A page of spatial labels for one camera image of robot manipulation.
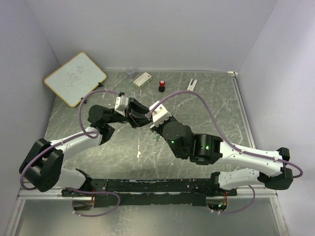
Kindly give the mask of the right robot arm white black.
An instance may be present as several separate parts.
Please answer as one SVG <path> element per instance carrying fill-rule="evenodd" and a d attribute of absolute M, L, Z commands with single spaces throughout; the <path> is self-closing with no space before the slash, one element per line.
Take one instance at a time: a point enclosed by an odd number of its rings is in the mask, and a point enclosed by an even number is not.
<path fill-rule="evenodd" d="M 212 173 L 214 179 L 209 183 L 209 191 L 220 195 L 225 190 L 246 185 L 264 185 L 273 190 L 287 190 L 293 182 L 293 173 L 285 164 L 288 149 L 267 152 L 245 148 L 238 151 L 238 146 L 229 145 L 221 137 L 209 134 L 194 134 L 187 125 L 169 118 L 150 129 L 159 134 L 169 145 L 174 156 L 189 160 L 197 165 L 228 163 L 241 166 L 242 169 L 232 172 Z"/>

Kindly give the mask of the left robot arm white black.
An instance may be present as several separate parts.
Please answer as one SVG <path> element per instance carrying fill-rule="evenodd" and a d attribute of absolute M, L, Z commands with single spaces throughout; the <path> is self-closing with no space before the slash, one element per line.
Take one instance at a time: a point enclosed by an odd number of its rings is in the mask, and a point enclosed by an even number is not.
<path fill-rule="evenodd" d="M 151 122 L 149 108 L 135 98 L 118 96 L 114 108 L 93 105 L 89 109 L 89 126 L 63 139 L 37 140 L 20 166 L 20 185 L 26 190 L 46 192 L 54 186 L 74 188 L 80 196 L 90 194 L 92 178 L 80 169 L 64 167 L 65 160 L 109 141 L 115 131 L 113 123 L 128 123 L 133 128 Z"/>

